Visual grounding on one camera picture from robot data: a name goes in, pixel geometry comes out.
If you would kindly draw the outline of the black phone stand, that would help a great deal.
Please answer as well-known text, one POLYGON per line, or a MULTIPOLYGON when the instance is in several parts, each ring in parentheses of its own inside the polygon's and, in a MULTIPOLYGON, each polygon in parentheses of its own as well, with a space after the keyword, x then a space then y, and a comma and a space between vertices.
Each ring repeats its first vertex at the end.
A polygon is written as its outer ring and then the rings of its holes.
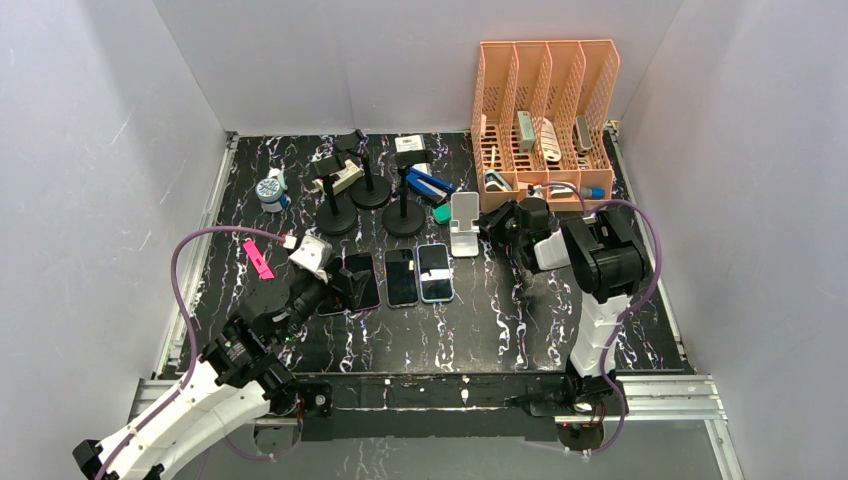
POLYGON ((324 192, 324 200, 316 211, 315 223, 317 229, 328 236, 351 231, 359 219, 354 204, 335 192, 334 175, 344 169, 344 162, 336 154, 312 163, 314 177, 321 181, 324 192))
POLYGON ((399 176, 398 198, 384 210, 381 221, 386 232, 394 237, 406 238, 418 234, 425 224, 425 211, 409 198, 407 176, 411 167, 430 164, 433 154, 429 150, 399 152, 395 156, 396 171, 399 176))
POLYGON ((367 151, 361 151, 362 142, 367 137, 361 130, 341 135, 334 143, 334 151, 348 154, 360 160, 363 176, 349 187, 349 196, 353 204, 362 210, 377 210, 386 206, 392 195, 392 184, 371 168, 371 157, 367 151))

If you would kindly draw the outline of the clear-case phone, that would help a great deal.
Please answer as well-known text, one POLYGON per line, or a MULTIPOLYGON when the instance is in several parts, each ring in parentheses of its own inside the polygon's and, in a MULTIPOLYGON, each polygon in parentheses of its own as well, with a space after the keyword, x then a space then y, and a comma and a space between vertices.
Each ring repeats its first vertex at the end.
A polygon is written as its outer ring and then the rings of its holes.
POLYGON ((389 250, 384 255, 387 303, 403 308, 419 301, 415 256, 411 249, 389 250))

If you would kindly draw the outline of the light blue phone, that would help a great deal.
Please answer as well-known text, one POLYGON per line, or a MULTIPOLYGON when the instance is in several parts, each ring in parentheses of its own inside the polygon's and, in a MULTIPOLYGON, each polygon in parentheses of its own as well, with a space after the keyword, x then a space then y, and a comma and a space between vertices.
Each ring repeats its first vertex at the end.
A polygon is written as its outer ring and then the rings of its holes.
POLYGON ((454 298, 453 271, 445 244, 426 244, 416 248, 421 301, 450 302, 454 298))

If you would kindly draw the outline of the purple-edged phone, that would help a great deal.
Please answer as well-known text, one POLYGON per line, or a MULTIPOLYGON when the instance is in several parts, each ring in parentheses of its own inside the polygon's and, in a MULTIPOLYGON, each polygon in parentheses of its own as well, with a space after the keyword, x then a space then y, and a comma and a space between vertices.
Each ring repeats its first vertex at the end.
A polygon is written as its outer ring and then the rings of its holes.
POLYGON ((368 279, 359 303, 353 312, 376 309, 381 304, 378 283, 375 275, 374 257, 371 253, 362 252, 344 257, 344 266, 353 273, 366 272, 368 279))

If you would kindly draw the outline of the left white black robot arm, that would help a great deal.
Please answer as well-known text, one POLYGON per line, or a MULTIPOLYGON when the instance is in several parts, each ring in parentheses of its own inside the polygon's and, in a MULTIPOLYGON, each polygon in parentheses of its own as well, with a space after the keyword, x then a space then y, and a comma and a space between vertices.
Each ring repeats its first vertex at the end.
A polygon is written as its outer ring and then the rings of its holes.
POLYGON ((369 273, 332 261, 328 272, 293 267, 245 292, 192 370, 118 432, 84 440, 72 455, 88 479, 166 479, 243 424, 313 408, 278 356, 326 300, 356 306, 369 273))

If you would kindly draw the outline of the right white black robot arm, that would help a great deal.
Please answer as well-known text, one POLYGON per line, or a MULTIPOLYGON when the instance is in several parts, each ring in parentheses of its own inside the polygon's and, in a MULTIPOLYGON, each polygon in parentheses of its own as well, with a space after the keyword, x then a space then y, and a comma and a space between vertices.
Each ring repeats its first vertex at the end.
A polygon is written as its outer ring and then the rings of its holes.
POLYGON ((571 269, 582 300, 563 399, 577 414, 590 413, 603 396, 622 396, 614 379, 618 335, 624 321, 653 295, 660 277, 660 259, 649 257, 625 209, 639 210, 631 202, 610 200, 554 230, 548 203, 527 197, 508 201, 480 220, 481 232, 529 273, 571 269))

